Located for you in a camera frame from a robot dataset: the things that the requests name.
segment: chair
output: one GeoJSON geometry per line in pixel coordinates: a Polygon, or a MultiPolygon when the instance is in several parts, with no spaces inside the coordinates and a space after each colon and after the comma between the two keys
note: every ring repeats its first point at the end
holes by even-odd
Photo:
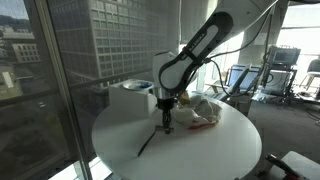
{"type": "Polygon", "coordinates": [[[306,177],[308,180],[316,180],[320,177],[320,165],[316,162],[290,151],[280,161],[271,160],[274,163],[268,163],[266,169],[258,174],[261,180],[283,180],[289,174],[298,174],[306,177]]]}
{"type": "Polygon", "coordinates": [[[314,78],[318,78],[320,77],[320,59],[315,59],[313,61],[311,61],[308,70],[307,70],[307,75],[304,77],[304,79],[302,80],[301,84],[299,85],[299,87],[301,87],[301,85],[303,84],[304,80],[308,78],[307,84],[306,84],[306,90],[309,89],[312,81],[314,78]]]}

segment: sky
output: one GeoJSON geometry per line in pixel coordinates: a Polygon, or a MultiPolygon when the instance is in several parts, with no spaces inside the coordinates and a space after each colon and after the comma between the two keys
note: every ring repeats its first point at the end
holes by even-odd
{"type": "Polygon", "coordinates": [[[1,0],[0,14],[17,19],[29,19],[23,0],[1,0]]]}

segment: office chair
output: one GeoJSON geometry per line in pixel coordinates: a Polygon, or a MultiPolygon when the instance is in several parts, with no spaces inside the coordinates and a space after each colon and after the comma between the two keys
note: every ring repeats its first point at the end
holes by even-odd
{"type": "Polygon", "coordinates": [[[306,90],[309,89],[312,81],[314,78],[319,78],[320,77],[320,59],[315,59],[313,61],[311,61],[308,70],[307,70],[307,75],[304,77],[304,79],[302,80],[301,84],[299,85],[299,87],[301,87],[301,85],[303,84],[304,80],[308,78],[307,84],[306,84],[306,90]]]}
{"type": "Polygon", "coordinates": [[[257,174],[261,180],[318,180],[320,165],[294,151],[282,159],[269,154],[268,164],[257,174]]]}
{"type": "Polygon", "coordinates": [[[240,85],[245,79],[245,77],[247,76],[248,72],[250,71],[250,68],[251,68],[251,64],[247,65],[242,70],[239,78],[226,90],[228,94],[226,94],[225,92],[221,92],[221,93],[213,94],[211,97],[218,99],[222,102],[225,102],[230,97],[230,95],[233,95],[238,92],[238,90],[240,89],[240,85]]]}

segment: window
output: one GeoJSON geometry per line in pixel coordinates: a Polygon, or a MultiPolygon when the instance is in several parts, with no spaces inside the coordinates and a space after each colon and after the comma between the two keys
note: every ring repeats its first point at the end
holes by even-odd
{"type": "MultiPolygon", "coordinates": [[[[320,4],[288,7],[277,45],[301,49],[297,61],[298,71],[295,77],[295,83],[297,84],[300,84],[306,76],[310,62],[318,59],[320,54],[320,49],[318,48],[320,46],[319,18],[320,4]]],[[[315,87],[318,87],[319,83],[319,80],[315,79],[309,91],[316,91],[315,87]]]]}

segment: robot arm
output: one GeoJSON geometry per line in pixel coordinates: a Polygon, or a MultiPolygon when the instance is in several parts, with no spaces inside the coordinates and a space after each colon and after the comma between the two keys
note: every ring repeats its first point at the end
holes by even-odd
{"type": "Polygon", "coordinates": [[[212,50],[250,27],[276,2],[277,0],[221,0],[179,55],[155,55],[154,94],[158,98],[158,108],[163,110],[163,128],[167,134],[170,133],[168,124],[170,109],[174,104],[173,97],[185,91],[192,72],[204,64],[212,50]]]}

